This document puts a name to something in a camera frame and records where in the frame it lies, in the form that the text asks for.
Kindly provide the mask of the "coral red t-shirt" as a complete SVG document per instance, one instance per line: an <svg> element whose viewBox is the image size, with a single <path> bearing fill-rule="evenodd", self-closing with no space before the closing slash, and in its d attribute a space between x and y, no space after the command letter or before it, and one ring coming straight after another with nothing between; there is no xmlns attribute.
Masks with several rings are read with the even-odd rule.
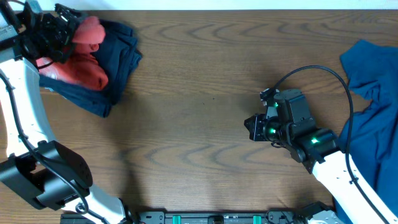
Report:
<svg viewBox="0 0 398 224"><path fill-rule="evenodd" d="M92 53L99 50L105 36L98 17L87 17L75 32L73 43L76 47L69 59L65 63L50 63L49 58L40 58L36 60L37 65L48 67L40 69L39 73L90 90L102 90L108 84L108 76Z"/></svg>

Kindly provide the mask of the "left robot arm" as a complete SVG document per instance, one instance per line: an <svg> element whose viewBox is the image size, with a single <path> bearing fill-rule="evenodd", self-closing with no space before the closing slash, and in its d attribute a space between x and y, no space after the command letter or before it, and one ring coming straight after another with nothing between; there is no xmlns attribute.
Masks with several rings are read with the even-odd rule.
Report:
<svg viewBox="0 0 398 224"><path fill-rule="evenodd" d="M36 61L66 62L84 18L61 4L55 14L44 14L37 1L23 2L18 13L1 2L1 108L7 131L1 182L38 210L76 213L82 223L138 223L120 198L94 184L84 158L57 141L40 95Z"/></svg>

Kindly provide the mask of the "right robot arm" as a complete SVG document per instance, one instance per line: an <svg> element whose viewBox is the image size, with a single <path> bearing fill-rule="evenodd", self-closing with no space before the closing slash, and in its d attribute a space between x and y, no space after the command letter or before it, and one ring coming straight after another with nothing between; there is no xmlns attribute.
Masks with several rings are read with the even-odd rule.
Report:
<svg viewBox="0 0 398 224"><path fill-rule="evenodd" d="M260 93L266 112L244 125L253 141L267 141L290 152L332 194L353 223L397 223L391 212L338 143L330 129L319 128L298 89Z"/></svg>

